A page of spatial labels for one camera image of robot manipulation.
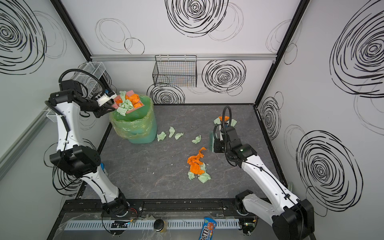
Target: white slotted strip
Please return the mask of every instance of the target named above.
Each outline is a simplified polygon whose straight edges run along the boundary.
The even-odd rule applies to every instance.
[[[155,220],[137,220],[130,223],[126,228],[110,228],[115,220],[103,220],[104,226],[108,230],[153,230]],[[167,229],[201,229],[204,219],[171,219],[165,220]],[[239,229],[238,219],[216,219],[216,229]],[[67,222],[64,230],[105,230],[101,220],[71,220]]]

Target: robotic arm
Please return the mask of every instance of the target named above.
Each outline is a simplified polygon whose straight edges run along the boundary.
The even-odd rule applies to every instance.
[[[83,97],[81,84],[78,81],[62,81],[65,74],[79,71],[94,78],[102,86],[101,97],[97,100]],[[100,154],[84,145],[79,136],[78,118],[80,111],[93,112],[96,118],[114,111],[107,102],[117,95],[105,82],[86,71],[71,69],[65,71],[59,78],[60,91],[52,93],[45,104],[57,115],[59,141],[57,152],[50,155],[52,164],[68,175],[74,175],[89,184],[99,195],[103,209],[108,214],[123,217],[127,214],[129,203],[124,194],[113,185],[100,167]]]
[[[246,190],[236,196],[236,207],[240,215],[249,212],[270,224],[279,240],[301,240],[314,232],[313,206],[307,199],[300,200],[290,192],[264,165],[257,152],[249,145],[242,144],[234,127],[230,126],[232,112],[229,106],[229,122],[222,121],[222,141],[214,132],[215,152],[222,152],[232,166],[239,166],[259,185],[271,203],[258,198]]]

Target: black jar lid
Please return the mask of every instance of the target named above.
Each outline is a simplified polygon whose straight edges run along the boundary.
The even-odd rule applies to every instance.
[[[161,230],[163,230],[163,228],[164,228],[164,221],[163,220],[161,220],[161,219],[157,219],[154,223],[153,223],[153,229],[155,230],[155,231],[161,231]]]

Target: green trash bin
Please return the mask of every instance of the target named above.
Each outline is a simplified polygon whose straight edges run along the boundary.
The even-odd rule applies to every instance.
[[[113,111],[109,115],[113,129],[117,135],[128,139],[131,143],[150,143],[156,138],[157,124],[155,113],[153,112],[152,99],[146,95],[140,95],[143,107],[126,114],[121,115]]]

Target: pink dustpan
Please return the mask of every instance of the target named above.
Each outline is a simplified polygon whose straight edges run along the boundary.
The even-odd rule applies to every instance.
[[[135,94],[135,93],[133,92],[133,90],[131,90],[131,91],[129,91],[129,92],[126,93],[126,95],[127,95],[128,97],[132,96],[133,94]],[[114,107],[115,109],[118,109],[118,108],[119,108],[119,106],[116,104],[116,101],[119,100],[119,99],[121,99],[120,95],[118,95],[117,97],[115,97],[115,99],[113,99],[113,101],[115,102],[115,104],[113,104],[112,107]],[[125,114],[131,113],[131,112],[133,112],[133,111],[135,111],[135,110],[137,110],[137,109],[139,109],[139,108],[141,108],[141,107],[144,107],[144,104],[143,104],[142,106],[138,107],[138,108],[134,108],[134,109],[131,109],[131,110],[127,111]]]

